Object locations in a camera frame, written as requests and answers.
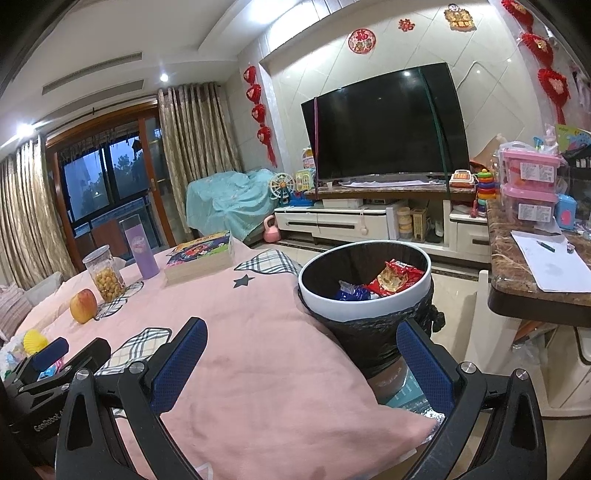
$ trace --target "pink storage box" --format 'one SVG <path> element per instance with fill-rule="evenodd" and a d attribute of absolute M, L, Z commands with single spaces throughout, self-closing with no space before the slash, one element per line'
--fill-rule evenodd
<path fill-rule="evenodd" d="M 558 203 L 554 193 L 524 190 L 508 184 L 501 187 L 501 195 L 509 221 L 522 225 L 550 222 Z"/>
<path fill-rule="evenodd" d="M 556 192 L 560 157 L 510 148 L 503 151 L 507 181 L 519 189 Z"/>

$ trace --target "wooden door frame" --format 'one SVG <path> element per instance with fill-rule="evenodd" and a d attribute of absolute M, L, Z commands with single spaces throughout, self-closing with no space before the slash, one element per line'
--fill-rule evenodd
<path fill-rule="evenodd" d="M 78 252 L 76 240 L 74 237 L 74 230 L 72 229 L 72 226 L 70 224 L 70 218 L 67 214 L 66 200 L 64 198 L 64 192 L 61 188 L 61 171 L 57 153 L 62 148 L 65 148 L 68 145 L 78 142 L 84 138 L 91 137 L 92 135 L 98 134 L 109 128 L 124 125 L 127 122 L 137 121 L 138 125 L 140 125 L 140 140 L 142 142 L 142 149 L 144 150 L 144 163 L 146 165 L 148 178 L 154 179 L 155 181 L 154 165 L 152 164 L 152 156 L 150 154 L 150 148 L 147 143 L 147 134 L 145 130 L 145 119 L 153 116 L 158 118 L 158 106 L 154 102 L 132 105 L 130 107 L 117 110 L 115 112 L 106 113 L 99 117 L 88 120 L 87 122 L 84 122 L 80 125 L 76 125 L 75 127 L 72 127 L 65 132 L 59 133 L 46 141 L 46 158 L 51 159 L 50 167 L 53 172 L 53 183 L 56 192 L 57 212 L 60 216 L 61 224 L 66 235 L 66 248 L 68 250 L 68 253 L 70 254 L 70 259 L 72 260 L 72 263 L 74 264 L 74 267 L 78 270 L 78 272 L 84 271 L 85 267 Z M 164 230 L 164 236 L 168 244 L 173 246 L 176 244 L 176 242 L 174 240 L 174 236 L 170 228 L 168 218 L 166 217 L 164 203 L 162 202 L 160 192 L 154 192 L 152 186 L 151 189 L 152 195 L 154 196 L 154 203 L 156 206 L 158 217 L 160 218 L 160 223 L 162 224 Z"/>

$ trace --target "screw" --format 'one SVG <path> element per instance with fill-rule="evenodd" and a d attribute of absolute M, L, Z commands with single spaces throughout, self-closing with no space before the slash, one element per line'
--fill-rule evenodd
<path fill-rule="evenodd" d="M 472 374 L 476 371 L 476 365 L 472 362 L 464 362 L 460 367 L 462 368 L 462 371 L 467 374 Z"/>
<path fill-rule="evenodd" d="M 529 373 L 523 370 L 522 368 L 518 368 L 517 370 L 515 370 L 515 375 L 520 380 L 528 380 L 530 378 Z"/>
<path fill-rule="evenodd" d="M 86 377 L 88 377 L 88 375 L 90 375 L 90 372 L 86 368 L 83 368 L 82 370 L 78 370 L 76 372 L 75 377 L 77 380 L 84 380 Z"/>
<path fill-rule="evenodd" d="M 144 364 L 142 362 L 134 362 L 129 366 L 129 371 L 133 374 L 140 374 L 144 371 Z"/>

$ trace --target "turquoise cloth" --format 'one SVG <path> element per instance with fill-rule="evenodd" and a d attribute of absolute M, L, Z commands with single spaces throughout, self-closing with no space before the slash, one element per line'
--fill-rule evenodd
<path fill-rule="evenodd" d="M 273 172 L 263 168 L 248 173 L 226 171 L 192 181 L 187 188 L 187 224 L 202 235 L 230 230 L 244 240 L 273 213 L 269 195 Z"/>

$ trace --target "purple tumbler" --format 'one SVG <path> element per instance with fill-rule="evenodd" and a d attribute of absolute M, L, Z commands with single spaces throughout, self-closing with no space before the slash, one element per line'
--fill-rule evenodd
<path fill-rule="evenodd" d="M 139 215 L 133 215 L 125 220 L 121 220 L 120 224 L 123 227 L 142 278 L 148 280 L 157 275 L 160 269 L 150 248 L 150 243 L 148 242 L 148 237 L 146 237 L 146 232 L 144 231 L 142 221 L 139 219 Z"/>

